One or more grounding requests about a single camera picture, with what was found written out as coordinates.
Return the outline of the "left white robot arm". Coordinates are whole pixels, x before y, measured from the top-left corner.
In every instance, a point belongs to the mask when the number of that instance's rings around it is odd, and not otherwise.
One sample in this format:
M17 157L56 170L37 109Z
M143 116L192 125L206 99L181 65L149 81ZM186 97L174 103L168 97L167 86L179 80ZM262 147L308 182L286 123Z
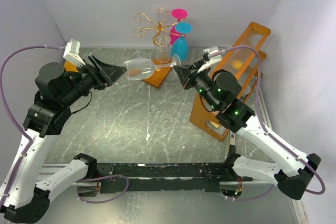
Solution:
M66 71L58 62L48 63L39 71L35 80L38 92L27 111L20 147L3 183L1 213L12 223L36 223L73 183L100 179L97 160L81 153L58 172L38 181L47 153L72 115L70 107L91 90L113 85L127 71L94 56L89 60L77 72Z

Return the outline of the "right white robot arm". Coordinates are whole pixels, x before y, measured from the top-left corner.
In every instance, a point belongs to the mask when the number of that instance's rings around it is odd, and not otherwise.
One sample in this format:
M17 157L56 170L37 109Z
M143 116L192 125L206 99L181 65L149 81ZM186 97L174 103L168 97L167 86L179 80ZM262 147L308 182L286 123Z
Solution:
M195 88L199 96L216 112L216 119L224 128L251 141L271 159L271 163L234 155L232 163L223 167L223 176L230 181L237 177L251 177L276 185L287 197L300 200L308 192L308 185L321 158L306 154L290 145L264 124L248 105L236 96L242 90L235 76L226 71L208 75L197 62L193 65L173 66L173 69L187 90Z

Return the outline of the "yellow plastic wine glass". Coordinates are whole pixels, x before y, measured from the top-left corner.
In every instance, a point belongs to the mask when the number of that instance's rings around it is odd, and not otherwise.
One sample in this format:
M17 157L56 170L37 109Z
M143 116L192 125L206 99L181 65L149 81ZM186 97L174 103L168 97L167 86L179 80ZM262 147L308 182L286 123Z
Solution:
M67 72L78 72L76 65L72 64L69 61L65 62L64 67Z

